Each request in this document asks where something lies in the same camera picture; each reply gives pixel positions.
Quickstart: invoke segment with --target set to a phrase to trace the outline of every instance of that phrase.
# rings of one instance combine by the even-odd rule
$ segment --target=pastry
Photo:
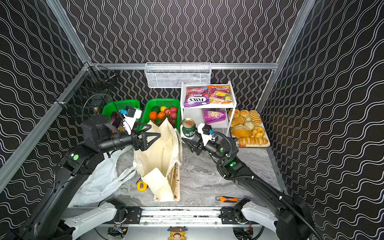
[[[233,110],[233,109],[234,109],[234,108],[232,108],[231,110],[229,110],[229,113],[228,113],[229,117],[231,117],[231,115],[232,115],[232,110]],[[233,118],[236,118],[236,117],[238,117],[238,116],[240,116],[240,111],[237,110],[237,109],[235,109],[235,113],[233,114]]]
[[[234,118],[231,123],[231,127],[234,127],[236,125],[244,124],[247,120],[243,116],[238,116],[237,118]]]
[[[251,137],[252,131],[244,126],[244,125],[237,125],[231,130],[232,136],[235,137]]]
[[[259,126],[262,122],[259,113],[256,110],[251,110],[250,112],[251,121],[255,126]]]
[[[245,117],[245,118],[248,118],[249,115],[250,115],[250,114],[249,114],[249,111],[248,111],[248,110],[243,109],[243,110],[240,111],[240,116],[243,116],[243,117]]]
[[[246,127],[248,127],[250,130],[253,129],[254,126],[255,126],[255,125],[253,124],[253,122],[251,122],[251,121],[246,121],[243,125],[246,126]]]
[[[265,130],[264,128],[257,126],[252,129],[252,137],[264,137]]]
[[[239,145],[266,145],[268,140],[263,137],[241,137],[237,139]]]

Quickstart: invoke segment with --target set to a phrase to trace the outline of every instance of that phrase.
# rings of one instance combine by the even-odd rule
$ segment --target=wavy line pattern
[[[213,70],[212,84],[232,82],[239,109],[255,109],[262,95],[271,70]],[[179,88],[149,88],[144,71],[121,71],[112,91],[117,100],[136,99],[141,108],[153,98],[180,99]]]
[[[303,0],[61,0],[93,62],[276,62]]]
[[[327,240],[384,237],[383,19],[380,0],[316,1],[262,111]]]
[[[0,1],[0,167],[82,63],[45,0]],[[23,225],[44,196],[64,151],[81,140],[61,113],[0,193],[0,239]]]
[[[82,66],[44,0],[0,2],[0,167]]]

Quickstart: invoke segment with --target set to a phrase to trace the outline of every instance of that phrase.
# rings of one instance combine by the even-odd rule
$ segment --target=marble tabletop
[[[266,149],[263,148],[239,148],[237,154],[248,167],[260,178],[280,190],[272,164]],[[118,174],[127,167],[132,166],[133,150],[122,154],[117,162]],[[232,206],[232,203],[222,203],[215,200],[216,196],[247,197],[263,205],[246,189],[237,186],[232,181],[223,179],[216,170],[216,164],[205,152],[199,156],[191,153],[183,146],[183,163],[180,167],[180,201],[155,202],[150,189],[140,192],[136,188],[136,182],[140,175],[136,175],[125,182],[113,196],[122,200],[128,206],[162,206],[162,207],[212,207]]]

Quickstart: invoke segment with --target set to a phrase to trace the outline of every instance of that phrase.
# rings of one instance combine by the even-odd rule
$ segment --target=shelf top tier
[[[235,93],[233,91],[232,83],[230,80],[228,81],[227,84],[210,84],[210,85],[214,85],[214,86],[228,86],[229,85],[231,88],[232,103],[228,103],[228,104],[208,103],[208,104],[200,105],[200,106],[184,107],[187,87],[195,87],[195,86],[201,87],[201,86],[207,86],[207,85],[206,84],[184,84],[183,82],[181,82],[180,107],[185,108],[185,109],[187,109],[187,108],[235,108],[236,107],[236,105],[237,105],[236,97],[235,97]]]

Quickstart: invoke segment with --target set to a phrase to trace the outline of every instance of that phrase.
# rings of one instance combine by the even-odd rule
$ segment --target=orange utility knife
[[[218,197],[216,197],[216,201],[220,201],[220,202],[239,202],[239,200],[237,200],[237,198],[235,198],[235,197],[225,197],[225,196],[218,196]]]

